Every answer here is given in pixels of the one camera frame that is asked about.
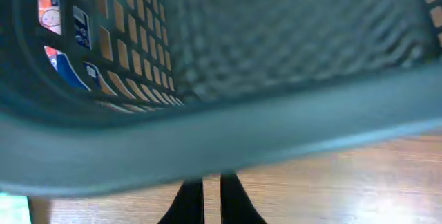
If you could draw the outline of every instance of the basket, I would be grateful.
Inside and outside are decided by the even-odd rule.
[[[9,192],[107,194],[442,121],[442,0],[0,7]]]

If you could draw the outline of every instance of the wooden surface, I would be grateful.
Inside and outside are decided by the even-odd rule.
[[[240,173],[268,223],[442,223],[442,136],[328,153]],[[40,223],[157,223],[179,183],[83,200],[39,200]],[[219,178],[204,182],[206,222],[220,223]]]

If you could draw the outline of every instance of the brown wood surface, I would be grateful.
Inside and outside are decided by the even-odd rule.
[[[240,173],[268,223],[442,223],[442,136],[422,136]],[[34,201],[40,223],[157,223],[180,184],[82,200]],[[220,223],[219,178],[204,182]]]

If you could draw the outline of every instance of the wooden floor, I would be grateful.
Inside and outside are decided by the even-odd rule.
[[[442,223],[442,136],[407,138],[240,173],[268,223]],[[206,222],[220,223],[219,178],[204,182]],[[40,223],[157,223],[179,183],[83,200],[36,200]]]

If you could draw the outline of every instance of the wooden table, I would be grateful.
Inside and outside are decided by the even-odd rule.
[[[268,223],[442,223],[442,136],[249,169],[240,179]],[[179,186],[82,200],[36,200],[35,223],[157,223]],[[219,178],[207,178],[206,223],[220,223],[219,193]]]

